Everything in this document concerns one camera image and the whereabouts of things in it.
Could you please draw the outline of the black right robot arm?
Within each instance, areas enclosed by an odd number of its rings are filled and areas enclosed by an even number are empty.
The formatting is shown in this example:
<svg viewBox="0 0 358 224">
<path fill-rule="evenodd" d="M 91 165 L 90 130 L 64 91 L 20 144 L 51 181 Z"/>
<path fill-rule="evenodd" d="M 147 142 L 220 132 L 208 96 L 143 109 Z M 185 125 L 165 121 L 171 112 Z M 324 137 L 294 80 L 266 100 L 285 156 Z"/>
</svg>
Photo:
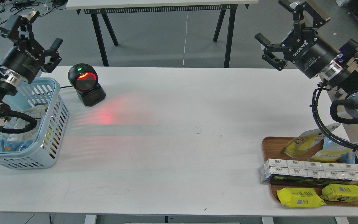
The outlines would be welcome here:
<svg viewBox="0 0 358 224">
<path fill-rule="evenodd" d="M 321 91 L 337 87 L 346 96 L 332 102 L 332 119 L 347 125 L 358 124 L 358 42 L 349 40 L 336 49 L 320 37 L 317 30 L 330 17 L 312 0 L 278 3 L 292 14 L 293 29 L 278 44 L 271 43 L 263 34 L 256 34 L 255 39 L 263 45 L 262 58 L 279 71 L 291 62 L 308 78 L 319 76 L 322 83 L 314 90 L 310 105 L 318 128 L 334 143 L 358 151 L 357 144 L 334 135 L 324 125 L 317 109 Z"/>
</svg>

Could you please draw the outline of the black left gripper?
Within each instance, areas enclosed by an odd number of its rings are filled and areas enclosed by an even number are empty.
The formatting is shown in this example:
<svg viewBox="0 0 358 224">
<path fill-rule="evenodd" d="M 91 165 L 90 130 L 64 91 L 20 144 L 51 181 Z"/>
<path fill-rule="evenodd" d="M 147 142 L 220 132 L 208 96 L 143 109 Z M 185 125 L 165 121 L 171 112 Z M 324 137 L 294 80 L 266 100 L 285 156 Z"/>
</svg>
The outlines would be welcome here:
<svg viewBox="0 0 358 224">
<path fill-rule="evenodd" d="M 0 28 L 0 36 L 14 43 L 10 52 L 0 61 L 0 69 L 16 72 L 29 84 L 40 70 L 51 73 L 62 60 L 58 49 L 63 39 L 56 38 L 48 50 L 35 40 L 32 23 L 39 15 L 39 11 L 31 11 L 25 16 L 11 15 L 5 26 Z M 49 56 L 51 58 L 45 63 L 44 58 Z"/>
</svg>

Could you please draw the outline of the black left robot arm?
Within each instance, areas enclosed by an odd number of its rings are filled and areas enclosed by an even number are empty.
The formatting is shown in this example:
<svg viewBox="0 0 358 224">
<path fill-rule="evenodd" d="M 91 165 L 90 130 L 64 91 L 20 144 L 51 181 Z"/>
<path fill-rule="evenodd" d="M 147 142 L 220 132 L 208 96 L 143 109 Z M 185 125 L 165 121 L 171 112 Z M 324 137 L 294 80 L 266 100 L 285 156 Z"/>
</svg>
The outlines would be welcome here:
<svg viewBox="0 0 358 224">
<path fill-rule="evenodd" d="M 44 49 L 34 39 L 32 24 L 39 14 L 32 11 L 26 16 L 11 15 L 0 28 L 0 35 L 14 43 L 0 62 L 0 133 L 25 133 L 36 127 L 35 118 L 12 111 L 3 98 L 16 95 L 21 82 L 31 84 L 39 71 L 51 73 L 61 62 L 58 48 L 62 39 L 55 39 L 50 49 Z"/>
</svg>

